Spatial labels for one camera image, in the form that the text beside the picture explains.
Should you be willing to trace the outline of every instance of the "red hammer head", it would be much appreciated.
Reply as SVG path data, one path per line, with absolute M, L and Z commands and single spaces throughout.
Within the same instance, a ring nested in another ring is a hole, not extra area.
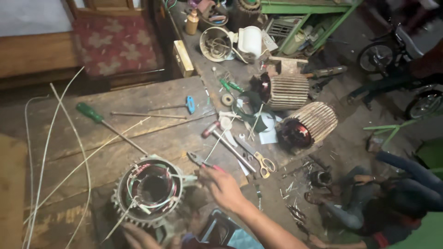
M 202 137 L 203 137 L 203 138 L 207 138 L 207 137 L 209 137 L 209 136 L 212 134 L 212 132 L 213 132 L 215 129 L 219 128 L 219 127 L 220 127 L 220 122 L 215 121 L 214 123 L 212 123 L 208 128 L 206 128 L 206 129 L 203 131 L 203 133 L 202 133 Z

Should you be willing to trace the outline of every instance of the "concrete floor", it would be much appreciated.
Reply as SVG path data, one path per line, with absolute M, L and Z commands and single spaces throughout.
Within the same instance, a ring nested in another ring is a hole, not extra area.
M 383 176 L 395 174 L 392 167 L 375 161 L 373 155 L 365 150 L 366 141 L 371 132 L 364 131 L 362 128 L 402 123 L 403 110 L 412 100 L 414 93 L 395 91 L 384 94 L 373 101 L 373 111 L 369 111 L 360 101 L 355 101 L 354 105 L 348 105 L 346 102 L 347 94 L 361 86 L 366 79 L 366 75 L 363 75 L 356 65 L 356 58 L 360 50 L 369 44 L 368 37 L 373 36 L 373 32 L 354 12 L 332 35 L 334 39 L 348 42 L 350 45 L 328 43 L 324 51 L 310 59 L 309 66 L 311 67 L 347 65 L 349 68 L 346 73 L 332 80 L 317 99 L 334 106 L 339 119 L 337 128 L 324 140 L 324 145 L 314 153 L 326 165 L 332 167 L 333 179 L 345 175 L 357 165 L 370 168 L 374 174 Z M 425 136 L 420 132 L 411 131 L 417 127 L 433 127 L 437 132 L 440 130 L 437 129 L 437 124 L 442 123 L 439 121 L 441 120 L 423 122 L 401 130 L 389 144 L 388 151 L 399 156 L 410 155 L 421 144 L 420 139 Z M 425 133 L 428 134 L 428 137 L 436 136 L 432 132 L 431 134 L 429 134 L 430 132 Z M 289 172 L 301 166 L 302 161 L 300 160 L 286 166 L 286 171 Z M 340 237 L 344 237 L 346 233 L 342 233 L 341 228 L 334 230 L 328 223 L 323 225 L 318 207 L 307 203 L 303 197 L 303 194 L 310 189 L 307 185 L 308 170 L 299 173 L 297 177 L 288 177 L 284 180 L 281 179 L 282 174 L 284 174 L 284 169 L 271 174 L 271 177 L 267 179 L 259 180 L 263 195 L 261 199 L 263 212 L 295 236 L 306 240 L 307 236 L 296 226 L 289 210 L 284 205 L 285 203 L 292 205 L 296 200 L 299 209 L 308 217 L 306 227 L 312 233 L 325 241 L 343 241 Z M 292 188 L 295 190 L 285 193 L 285 189 L 292 182 L 294 182 Z M 289 195 L 287 199 L 282 199 L 280 189 L 283 191 L 283 196 Z M 313 191 L 324 190 L 314 187 Z M 242 188 L 242 192 L 251 202 L 258 205 L 254 186 L 247 185 Z

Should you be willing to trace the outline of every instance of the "patterned cushion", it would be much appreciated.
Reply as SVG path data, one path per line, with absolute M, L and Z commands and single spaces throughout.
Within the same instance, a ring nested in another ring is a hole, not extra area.
M 75 20 L 73 29 L 81 62 L 91 76 L 163 67 L 153 27 L 142 16 L 81 18 Z

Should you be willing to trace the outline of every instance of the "screwdriver shaft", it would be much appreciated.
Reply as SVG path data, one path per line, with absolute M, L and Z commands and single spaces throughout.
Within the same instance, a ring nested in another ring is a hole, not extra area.
M 146 110 L 146 112 L 150 112 L 150 111 L 158 111 L 158 110 L 165 110 L 165 109 L 172 109 L 172 108 L 180 108 L 180 107 L 186 107 L 186 105 L 164 106 L 164 107 L 159 107 L 159 108 L 149 109 L 149 110 Z
M 108 127 L 111 131 L 115 132 L 117 135 L 119 135 L 121 138 L 123 138 L 124 140 L 126 140 L 128 143 L 130 143 L 132 146 L 134 146 L 135 148 L 137 148 L 139 151 L 141 151 L 143 154 L 145 155 L 149 155 L 146 151 L 144 151 L 144 149 L 142 149 L 140 146 L 138 146 L 136 143 L 134 143 L 132 140 L 130 140 L 129 138 L 127 138 L 125 135 L 121 134 L 120 132 L 118 132 L 114 127 L 112 127 L 110 124 L 108 124 L 106 121 L 102 120 L 101 123 Z

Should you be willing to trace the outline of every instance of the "scissors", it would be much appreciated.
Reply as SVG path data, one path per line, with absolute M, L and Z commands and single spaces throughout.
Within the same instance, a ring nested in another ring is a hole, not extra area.
M 268 178 L 276 170 L 275 164 L 268 158 L 264 158 L 256 149 L 252 148 L 248 143 L 241 139 L 234 137 L 235 141 L 243 147 L 248 153 L 253 155 L 255 159 L 260 163 L 260 175 L 263 178 Z

